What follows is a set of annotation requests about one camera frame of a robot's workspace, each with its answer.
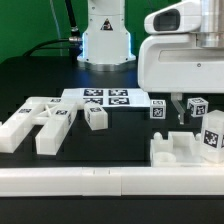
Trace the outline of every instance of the white assembly block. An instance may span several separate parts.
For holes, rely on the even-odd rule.
[[[34,125],[43,125],[36,136],[37,154],[56,155],[83,100],[30,97],[0,127],[0,152],[13,153]]]

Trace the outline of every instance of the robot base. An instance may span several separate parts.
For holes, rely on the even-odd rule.
[[[90,62],[78,61],[78,65],[81,68],[99,72],[114,72],[133,68],[136,65],[136,61],[131,60],[121,64],[93,64]]]

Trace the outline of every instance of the white block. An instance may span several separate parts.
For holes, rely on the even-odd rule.
[[[0,152],[13,153],[33,128],[32,117],[43,111],[42,103],[26,102],[0,127]]]
[[[76,104],[61,103],[36,136],[37,154],[56,155],[77,113]]]
[[[208,111],[208,101],[201,97],[190,98],[187,102],[187,109],[191,110],[192,117],[202,117]]]
[[[215,110],[203,117],[201,156],[220,163],[224,161],[224,112]]]
[[[150,118],[165,119],[166,118],[166,101],[151,100],[150,101]]]
[[[84,113],[86,122],[93,131],[108,128],[108,115],[100,104],[86,103]]]

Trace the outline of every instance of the white robot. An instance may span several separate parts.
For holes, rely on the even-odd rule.
[[[124,0],[88,0],[88,28],[83,34],[80,66],[115,71],[135,61],[124,26]]]
[[[184,0],[146,17],[138,83],[147,92],[224,92],[224,1]]]

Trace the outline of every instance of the black and white tag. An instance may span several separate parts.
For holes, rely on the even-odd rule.
[[[192,99],[192,101],[193,101],[194,103],[203,103],[203,102],[204,102],[204,100],[202,100],[202,99],[200,99],[200,98]]]
[[[109,96],[128,96],[127,89],[110,89]]]
[[[202,114],[205,114],[205,105],[196,107],[196,115],[202,115]]]
[[[56,115],[66,115],[67,113],[68,113],[67,110],[58,110],[58,111],[56,112]]]
[[[204,143],[206,145],[209,145],[209,146],[212,146],[214,148],[217,148],[217,145],[218,145],[218,135],[211,132],[211,131],[208,131],[208,130],[205,130],[205,136],[204,136]]]
[[[85,89],[84,96],[103,96],[103,89]]]
[[[51,102],[52,103],[60,103],[61,102],[61,99],[52,99]]]
[[[103,105],[103,98],[84,98],[86,103],[99,103]]]
[[[190,111],[191,111],[191,114],[194,114],[194,105],[193,104],[189,104],[189,109],[190,109]]]
[[[30,111],[31,111],[31,109],[21,109],[21,110],[19,111],[19,113],[22,113],[22,114],[28,114]]]
[[[153,117],[163,117],[163,108],[152,108]]]
[[[109,105],[130,105],[128,98],[109,98]]]
[[[68,115],[68,126],[70,126],[72,123],[72,117],[71,114]]]
[[[152,104],[154,104],[154,105],[163,105],[163,101],[162,100],[153,100]]]
[[[90,111],[91,112],[100,112],[100,111],[102,111],[99,107],[95,107],[95,108],[90,108]]]

